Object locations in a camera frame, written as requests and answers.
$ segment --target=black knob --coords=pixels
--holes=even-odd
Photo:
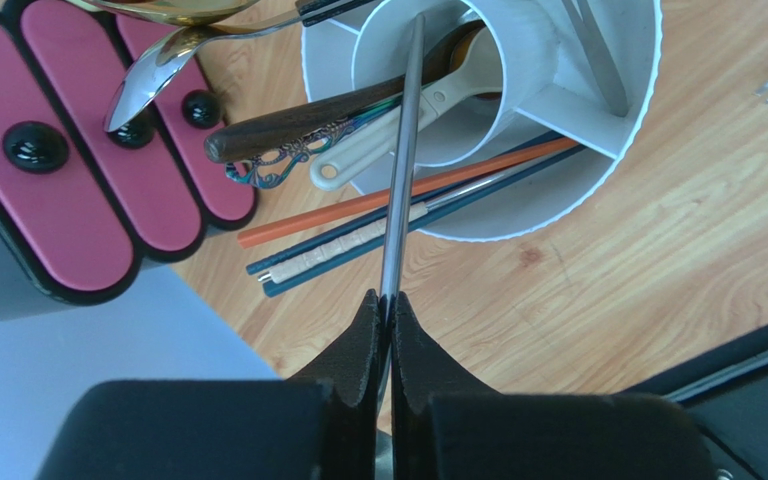
[[[14,166],[30,173],[54,172],[68,157],[64,135],[42,122],[21,122],[9,128],[2,148]]]
[[[107,135],[121,147],[138,150],[153,140],[155,132],[150,116],[147,112],[141,112],[124,126],[114,132],[108,132]]]
[[[183,98],[183,118],[195,128],[212,128],[221,122],[223,115],[221,102],[210,91],[193,90]]]

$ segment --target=light blue surface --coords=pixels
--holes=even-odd
[[[167,267],[105,305],[0,322],[0,480],[34,477],[74,403],[122,378],[277,376]]]

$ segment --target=orange chopstick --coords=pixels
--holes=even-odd
[[[484,162],[467,165],[448,172],[438,173],[414,182],[411,195],[421,195],[423,193],[443,188],[453,183],[463,182],[480,175],[493,173],[504,168],[528,162],[536,158],[560,152],[575,147],[577,142],[569,138],[560,138],[552,140],[534,147],[524,148],[516,152],[500,155]],[[370,193],[362,197],[353,198],[345,202],[340,202],[327,207],[301,213],[293,217],[284,218],[277,222],[261,225],[250,230],[240,232],[236,237],[239,245],[243,248],[250,248],[261,245],[272,240],[276,240],[293,233],[302,232],[308,228],[318,227],[334,220],[339,220],[351,215],[357,215],[374,208],[383,207],[390,201],[390,191],[381,190],[380,192]]]

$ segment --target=pink panel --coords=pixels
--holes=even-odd
[[[167,25],[130,17],[118,16],[117,20],[118,29],[133,58],[138,58],[148,47],[173,29]],[[211,130],[200,130],[183,119],[183,97],[192,90],[208,88],[198,66],[194,61],[190,61],[165,87],[154,103],[162,114],[171,136],[174,137],[177,149],[189,169],[189,174],[204,204],[219,218],[227,221],[239,220],[244,218],[254,205],[253,187],[228,180],[224,176],[224,167],[212,163],[204,153],[203,145],[206,137],[223,125],[218,125]]]
[[[109,99],[126,73],[103,27],[61,0],[32,3],[21,25],[139,236],[169,252],[192,245],[200,211],[162,139],[128,150],[103,131]]]
[[[50,174],[25,173],[5,157],[3,134],[28,120],[64,133],[0,27],[0,202],[58,282],[81,291],[113,286],[133,264],[133,245],[70,140],[70,158]]]

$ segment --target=wooden table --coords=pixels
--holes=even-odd
[[[291,5],[264,1],[233,22]],[[663,10],[650,113],[583,206],[506,242],[409,237],[403,290],[422,325],[503,392],[617,391],[768,323],[768,105],[752,95],[768,78],[768,2]],[[295,28],[208,46],[201,61],[232,121],[305,101],[299,45]],[[301,170],[261,195],[253,225],[354,195],[317,191]],[[245,265],[319,231],[251,250],[223,235],[175,267],[284,376],[379,283],[380,251],[266,298]]]

